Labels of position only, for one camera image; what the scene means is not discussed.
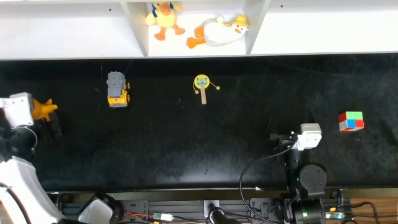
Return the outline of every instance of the toy truck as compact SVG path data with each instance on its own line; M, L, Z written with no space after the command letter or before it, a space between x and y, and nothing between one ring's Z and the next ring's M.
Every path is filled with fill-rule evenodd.
M128 83L121 72L108 73L108 103L110 107L126 107L130 103L130 83Z

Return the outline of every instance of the colorful cube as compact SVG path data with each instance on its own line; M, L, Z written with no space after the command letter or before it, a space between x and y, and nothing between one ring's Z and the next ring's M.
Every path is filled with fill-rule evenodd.
M338 116L340 131L357 131L364 128L363 115L360 111L347 111Z

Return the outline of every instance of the blue cube face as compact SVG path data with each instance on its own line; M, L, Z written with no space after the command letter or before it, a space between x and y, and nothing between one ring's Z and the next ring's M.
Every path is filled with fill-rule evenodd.
M355 128L355 120L347 120L347 128Z

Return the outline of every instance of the black table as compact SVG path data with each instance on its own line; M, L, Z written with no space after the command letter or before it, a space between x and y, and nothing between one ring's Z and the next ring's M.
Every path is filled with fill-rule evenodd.
M110 108L107 74L126 74L128 108ZM207 74L203 106L192 81ZM312 114L323 131L310 158L332 187L398 186L398 55L0 62L0 95L26 91L58 105L61 143L32 163L47 191L236 188L244 166L273 153L280 132ZM365 129L341 133L338 115L362 111ZM245 187L285 189L283 157L255 164Z

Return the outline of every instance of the stuffed duck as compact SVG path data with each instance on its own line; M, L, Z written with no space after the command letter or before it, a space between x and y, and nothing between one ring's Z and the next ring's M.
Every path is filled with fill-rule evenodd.
M160 27L160 32L155 34L158 40L166 39L166 30L173 27L176 35L185 33L185 29L177 25L177 14L175 10L182 11L182 6L179 2L152 2L152 12L146 18L146 24L152 26L157 24Z
M187 45L190 49L198 44L222 46L237 41L248 31L249 24L244 15L238 15L232 23L224 22L224 18L208 19L202 26L195 29L195 38L189 37Z

